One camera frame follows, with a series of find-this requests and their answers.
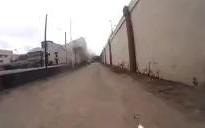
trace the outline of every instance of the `street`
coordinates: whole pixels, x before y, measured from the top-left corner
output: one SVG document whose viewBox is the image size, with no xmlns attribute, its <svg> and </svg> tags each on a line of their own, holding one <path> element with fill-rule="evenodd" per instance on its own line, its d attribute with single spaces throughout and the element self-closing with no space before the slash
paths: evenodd
<svg viewBox="0 0 205 128">
<path fill-rule="evenodd" d="M 205 128 L 99 63 L 0 95 L 0 128 Z"/>
</svg>

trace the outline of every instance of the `road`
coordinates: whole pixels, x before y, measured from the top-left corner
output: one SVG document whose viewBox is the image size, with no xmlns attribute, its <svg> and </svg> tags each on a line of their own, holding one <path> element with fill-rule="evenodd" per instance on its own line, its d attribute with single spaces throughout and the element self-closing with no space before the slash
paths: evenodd
<svg viewBox="0 0 205 128">
<path fill-rule="evenodd" d="M 98 63 L 0 95 L 0 128 L 205 128 Z"/>
</svg>

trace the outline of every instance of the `overcast sky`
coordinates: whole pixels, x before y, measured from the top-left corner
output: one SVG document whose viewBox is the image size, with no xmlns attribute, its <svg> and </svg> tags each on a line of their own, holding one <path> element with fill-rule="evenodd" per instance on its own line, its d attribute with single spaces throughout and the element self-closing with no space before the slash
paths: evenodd
<svg viewBox="0 0 205 128">
<path fill-rule="evenodd" d="M 64 44 L 83 36 L 87 45 L 100 54 L 111 32 L 110 20 L 116 25 L 124 5 L 130 0 L 0 0 L 0 49 L 17 49 L 25 53 L 40 47 L 44 39 L 44 20 L 48 14 L 47 39 Z"/>
</svg>

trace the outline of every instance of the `building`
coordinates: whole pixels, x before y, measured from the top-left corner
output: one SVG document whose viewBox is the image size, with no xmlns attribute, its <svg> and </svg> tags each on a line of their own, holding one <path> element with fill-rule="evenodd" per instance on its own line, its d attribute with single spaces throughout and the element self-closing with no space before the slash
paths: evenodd
<svg viewBox="0 0 205 128">
<path fill-rule="evenodd" d="M 11 63 L 12 55 L 13 51 L 0 49 L 0 65 Z"/>
<path fill-rule="evenodd" d="M 44 49 L 44 42 L 41 43 L 42 49 Z M 71 51 L 53 41 L 47 41 L 47 53 L 49 65 L 68 64 L 72 62 Z"/>
<path fill-rule="evenodd" d="M 82 37 L 66 45 L 47 41 L 47 53 L 49 65 L 81 63 L 87 61 L 88 56 L 86 41 Z"/>
</svg>

